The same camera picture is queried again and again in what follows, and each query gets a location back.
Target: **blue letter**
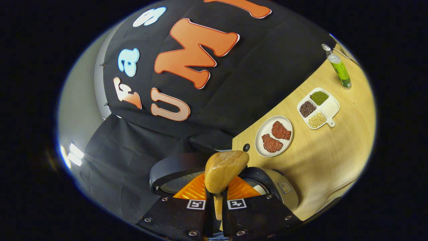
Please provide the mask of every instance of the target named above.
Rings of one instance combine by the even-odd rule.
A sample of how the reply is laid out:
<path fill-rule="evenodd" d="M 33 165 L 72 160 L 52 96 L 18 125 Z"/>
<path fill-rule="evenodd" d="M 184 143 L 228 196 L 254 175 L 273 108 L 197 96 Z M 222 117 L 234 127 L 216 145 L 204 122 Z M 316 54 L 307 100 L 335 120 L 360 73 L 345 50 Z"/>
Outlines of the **blue letter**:
<path fill-rule="evenodd" d="M 160 7 L 156 9 L 150 9 L 145 11 L 140 17 L 138 17 L 134 23 L 133 27 L 138 27 L 144 24 L 144 26 L 151 25 L 156 22 L 158 18 L 166 11 L 166 7 Z"/>
<path fill-rule="evenodd" d="M 137 48 L 133 50 L 124 49 L 120 52 L 117 64 L 119 65 L 120 71 L 125 71 L 126 75 L 132 77 L 137 71 L 137 61 L 140 57 L 140 53 Z"/>

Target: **beans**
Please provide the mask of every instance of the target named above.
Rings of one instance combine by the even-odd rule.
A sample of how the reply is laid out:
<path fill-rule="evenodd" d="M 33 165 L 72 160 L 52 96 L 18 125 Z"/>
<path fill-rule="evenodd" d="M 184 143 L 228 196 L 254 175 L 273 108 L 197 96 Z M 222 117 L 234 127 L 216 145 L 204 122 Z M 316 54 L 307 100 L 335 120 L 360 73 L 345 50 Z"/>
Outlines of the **beans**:
<path fill-rule="evenodd" d="M 317 128 L 318 126 L 324 124 L 326 121 L 327 118 L 323 114 L 317 113 L 309 119 L 308 123 L 312 128 Z"/>
<path fill-rule="evenodd" d="M 308 117 L 308 115 L 310 115 L 312 112 L 314 112 L 315 109 L 316 109 L 316 107 L 311 102 L 309 102 L 307 100 L 300 107 L 300 113 L 302 113 L 302 116 L 306 118 L 306 117 Z"/>
<path fill-rule="evenodd" d="M 317 91 L 311 94 L 310 98 L 315 102 L 315 104 L 321 105 L 328 98 L 328 95 L 322 91 Z"/>

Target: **light wood tabletop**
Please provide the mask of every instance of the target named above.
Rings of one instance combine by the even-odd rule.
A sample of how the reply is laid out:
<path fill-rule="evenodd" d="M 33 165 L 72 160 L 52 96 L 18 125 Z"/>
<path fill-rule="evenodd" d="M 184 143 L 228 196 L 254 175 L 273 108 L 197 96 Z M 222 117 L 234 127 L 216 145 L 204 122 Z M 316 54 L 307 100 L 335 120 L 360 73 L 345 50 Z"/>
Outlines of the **light wood tabletop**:
<path fill-rule="evenodd" d="M 342 87 L 330 62 L 325 62 L 282 102 L 233 139 L 233 150 L 250 144 L 248 166 L 277 169 L 293 185 L 299 205 L 293 213 L 306 220 L 335 197 L 343 195 L 360 176 L 373 148 L 376 131 L 375 101 L 364 71 L 340 56 L 348 70 L 352 87 Z M 328 124 L 312 130 L 300 116 L 297 105 L 316 87 L 332 94 L 340 109 Z M 293 139 L 282 154 L 264 157 L 256 151 L 259 127 L 270 117 L 284 116 L 293 126 Z"/>

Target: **green bottle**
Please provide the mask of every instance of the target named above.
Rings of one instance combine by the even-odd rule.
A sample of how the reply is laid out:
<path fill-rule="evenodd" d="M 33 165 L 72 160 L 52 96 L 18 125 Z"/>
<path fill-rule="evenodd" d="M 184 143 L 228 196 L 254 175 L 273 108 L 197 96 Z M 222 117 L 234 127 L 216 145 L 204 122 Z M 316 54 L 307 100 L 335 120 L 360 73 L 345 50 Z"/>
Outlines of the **green bottle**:
<path fill-rule="evenodd" d="M 345 65 L 338 55 L 333 54 L 333 51 L 326 44 L 321 45 L 322 48 L 326 51 L 327 59 L 330 61 L 333 66 L 336 74 L 339 76 L 340 82 L 345 88 L 351 87 L 351 78 L 349 78 L 348 72 L 346 71 Z"/>

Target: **white plate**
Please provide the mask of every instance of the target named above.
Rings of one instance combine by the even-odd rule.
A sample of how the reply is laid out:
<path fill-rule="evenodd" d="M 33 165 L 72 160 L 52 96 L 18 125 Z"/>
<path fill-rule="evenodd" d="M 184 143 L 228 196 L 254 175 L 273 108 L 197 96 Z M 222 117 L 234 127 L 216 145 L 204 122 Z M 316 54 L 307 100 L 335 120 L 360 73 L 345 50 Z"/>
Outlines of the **white plate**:
<path fill-rule="evenodd" d="M 326 93 L 328 95 L 327 100 L 325 100 L 321 105 L 315 104 L 315 102 L 310 98 L 311 94 L 313 94 L 316 91 L 322 91 L 322 92 L 324 92 L 324 93 Z M 313 104 L 316 107 L 316 109 L 314 110 L 314 112 L 312 112 L 310 115 L 308 115 L 305 118 L 305 117 L 303 117 L 302 113 L 300 113 L 300 107 L 306 101 L 311 102 L 311 104 Z M 297 112 L 303 118 L 303 120 L 305 121 L 306 125 L 308 125 L 309 128 L 311 128 L 312 130 L 316 130 L 316 129 L 320 128 L 325 123 L 327 123 L 330 127 L 334 127 L 336 125 L 336 122 L 334 122 L 333 116 L 335 116 L 337 114 L 337 112 L 339 111 L 339 109 L 340 109 L 340 105 L 339 105 L 339 102 L 336 100 L 336 98 L 334 98 L 334 96 L 332 96 L 330 93 L 328 93 L 325 89 L 323 89 L 321 87 L 313 89 L 297 105 Z M 316 128 L 313 128 L 313 127 L 311 127 L 309 125 L 309 119 L 312 118 L 317 113 L 321 113 L 323 116 L 326 117 L 327 120 L 322 125 L 320 125 L 320 126 L 318 126 Z"/>
<path fill-rule="evenodd" d="M 275 123 L 275 121 L 279 121 L 287 130 L 291 131 L 290 140 L 277 139 L 272 135 L 272 126 Z M 270 137 L 272 137 L 273 139 L 280 141 L 283 144 L 281 150 L 274 153 L 271 153 L 265 150 L 265 148 L 263 147 L 263 139 L 262 139 L 262 135 L 264 134 L 269 134 Z M 255 140 L 256 151 L 264 157 L 278 156 L 288 148 L 291 141 L 293 140 L 293 135 L 294 135 L 294 131 L 290 120 L 280 115 L 271 117 L 260 126 L 259 131 L 256 134 L 256 140 Z"/>

